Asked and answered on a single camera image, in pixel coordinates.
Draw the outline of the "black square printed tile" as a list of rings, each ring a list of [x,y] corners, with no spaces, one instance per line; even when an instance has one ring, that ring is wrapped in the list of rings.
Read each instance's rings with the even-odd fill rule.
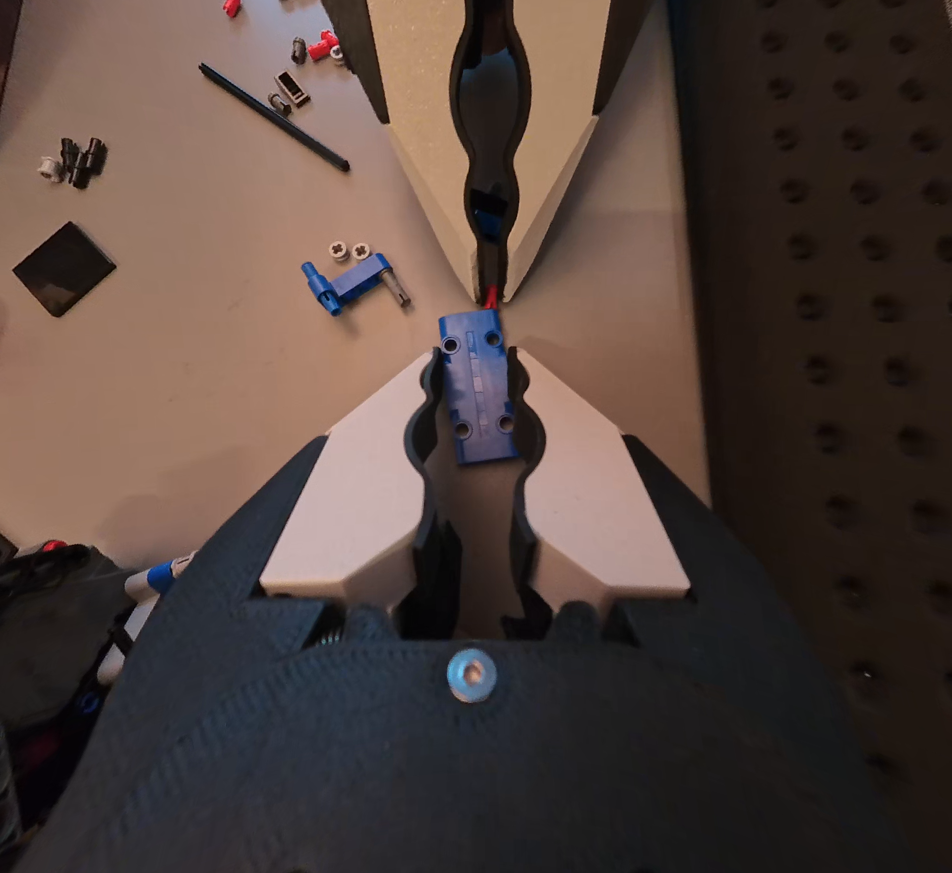
[[[60,319],[116,269],[83,228],[66,222],[12,272],[49,315]]]

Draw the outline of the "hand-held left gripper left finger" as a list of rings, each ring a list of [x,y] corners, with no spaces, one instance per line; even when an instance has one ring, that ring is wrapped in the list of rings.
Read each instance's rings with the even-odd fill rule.
[[[371,605],[410,639],[453,635],[462,545],[425,469],[443,388],[433,348],[330,428],[259,578],[269,597]]]

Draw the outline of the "black dimpled mat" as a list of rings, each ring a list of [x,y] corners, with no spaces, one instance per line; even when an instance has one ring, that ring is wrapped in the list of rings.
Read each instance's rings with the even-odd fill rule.
[[[712,496],[950,871],[944,0],[668,0]]]

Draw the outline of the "blue angled holed beam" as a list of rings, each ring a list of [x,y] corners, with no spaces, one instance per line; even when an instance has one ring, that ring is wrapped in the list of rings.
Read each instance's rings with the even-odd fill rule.
[[[336,317],[345,307],[381,284],[382,275],[392,268],[383,254],[374,253],[333,280],[319,273],[310,261],[302,263],[301,270],[318,304]]]

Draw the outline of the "cluster of black pins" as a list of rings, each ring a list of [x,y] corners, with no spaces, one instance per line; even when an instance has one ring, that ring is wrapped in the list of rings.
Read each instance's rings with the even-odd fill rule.
[[[78,155],[70,184],[80,190],[88,188],[90,182],[102,174],[108,153],[108,147],[101,139],[90,138],[86,149]]]

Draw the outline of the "long black axle rod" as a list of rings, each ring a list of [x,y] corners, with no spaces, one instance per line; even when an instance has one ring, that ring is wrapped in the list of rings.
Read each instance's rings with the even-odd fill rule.
[[[327,164],[333,166],[335,169],[343,173],[349,173],[351,171],[351,164],[348,160],[327,147],[321,141],[318,141],[307,134],[302,128],[291,123],[287,118],[285,118],[283,115],[280,115],[268,105],[265,105],[261,101],[257,100],[254,96],[247,93],[243,88],[239,87],[236,83],[229,80],[214,68],[210,67],[204,62],[200,62],[198,64],[198,70],[206,79],[208,79],[208,81],[211,81],[220,90],[229,94],[232,99],[241,103],[256,115],[267,120],[270,124],[277,127],[288,137],[292,138],[292,140],[303,145],[309,152],[316,154],[322,160],[327,162]]]

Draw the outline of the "grey desk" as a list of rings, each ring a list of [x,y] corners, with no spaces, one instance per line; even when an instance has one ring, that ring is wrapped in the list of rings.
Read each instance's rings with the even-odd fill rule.
[[[296,115],[344,174],[200,75],[264,97],[319,0],[23,0],[2,105],[2,534],[127,566],[201,546],[308,441],[435,343],[468,295],[359,81],[302,70]],[[109,153],[85,190],[37,168]],[[55,319],[12,269],[66,222],[117,269]],[[379,284],[332,317],[301,270],[369,243]]]

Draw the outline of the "blue holed panel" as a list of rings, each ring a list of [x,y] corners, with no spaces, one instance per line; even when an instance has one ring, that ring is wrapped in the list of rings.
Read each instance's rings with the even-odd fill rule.
[[[459,465],[517,456],[508,395],[506,346],[495,309],[448,315],[438,322],[444,390]]]

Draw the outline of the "black toy truck model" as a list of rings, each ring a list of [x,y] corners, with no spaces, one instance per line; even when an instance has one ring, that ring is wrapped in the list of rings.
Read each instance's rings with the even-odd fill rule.
[[[133,571],[50,540],[2,561],[2,870],[49,819],[145,622],[195,555]]]

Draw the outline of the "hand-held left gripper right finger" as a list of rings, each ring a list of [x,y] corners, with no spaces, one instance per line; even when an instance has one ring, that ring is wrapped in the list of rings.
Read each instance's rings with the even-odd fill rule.
[[[571,604],[602,624],[618,602],[683,599],[691,583],[625,434],[526,349],[506,356],[525,466],[509,532],[523,615],[506,634],[542,639]]]

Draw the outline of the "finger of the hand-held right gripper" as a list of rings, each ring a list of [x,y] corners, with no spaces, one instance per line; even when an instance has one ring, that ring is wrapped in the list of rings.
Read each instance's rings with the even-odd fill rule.
[[[481,298],[477,238],[466,209],[470,156],[451,100],[466,0],[366,0],[390,140],[456,277]]]
[[[513,161],[518,210],[506,240],[506,301],[530,271],[597,123],[593,103],[610,5],[513,0],[530,97]]]

